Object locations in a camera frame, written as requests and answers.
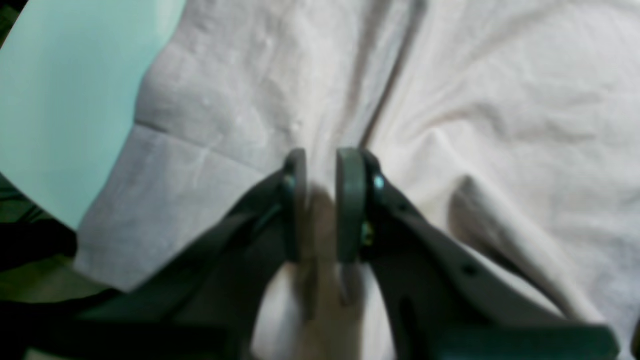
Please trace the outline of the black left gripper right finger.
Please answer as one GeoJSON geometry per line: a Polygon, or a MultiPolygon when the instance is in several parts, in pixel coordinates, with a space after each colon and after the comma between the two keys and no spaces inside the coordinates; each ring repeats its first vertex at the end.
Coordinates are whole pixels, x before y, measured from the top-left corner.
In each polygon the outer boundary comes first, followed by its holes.
{"type": "Polygon", "coordinates": [[[432,226],[373,153],[336,155],[337,258],[368,265],[400,360],[615,360],[605,325],[552,313],[432,226]]]}

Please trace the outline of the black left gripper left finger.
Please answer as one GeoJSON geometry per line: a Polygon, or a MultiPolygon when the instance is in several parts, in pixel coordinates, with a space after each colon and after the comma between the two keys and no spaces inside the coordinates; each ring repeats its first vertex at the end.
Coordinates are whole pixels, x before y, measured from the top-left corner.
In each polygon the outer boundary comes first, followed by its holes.
{"type": "Polygon", "coordinates": [[[270,280],[300,259],[306,151],[246,192],[213,227],[128,293],[1,305],[1,358],[241,360],[270,280]]]}

